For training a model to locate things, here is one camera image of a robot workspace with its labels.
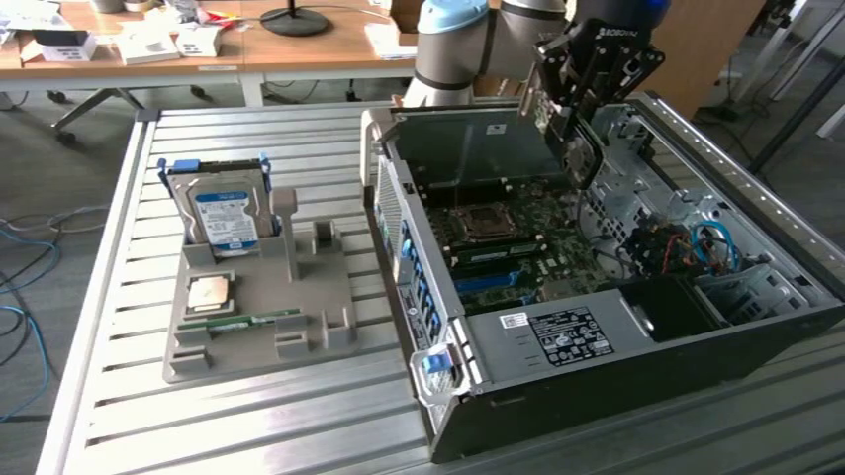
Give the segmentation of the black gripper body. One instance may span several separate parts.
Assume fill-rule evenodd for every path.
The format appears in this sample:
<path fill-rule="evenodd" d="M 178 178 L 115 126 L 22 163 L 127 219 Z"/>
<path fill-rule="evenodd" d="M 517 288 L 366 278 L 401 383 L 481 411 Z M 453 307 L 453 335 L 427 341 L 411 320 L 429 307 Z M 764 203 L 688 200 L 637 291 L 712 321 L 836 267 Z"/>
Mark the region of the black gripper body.
<path fill-rule="evenodd" d="M 669 7 L 668 0 L 578 1 L 568 30 L 576 72 L 584 74 L 592 62 L 602 71 L 641 52 Z"/>

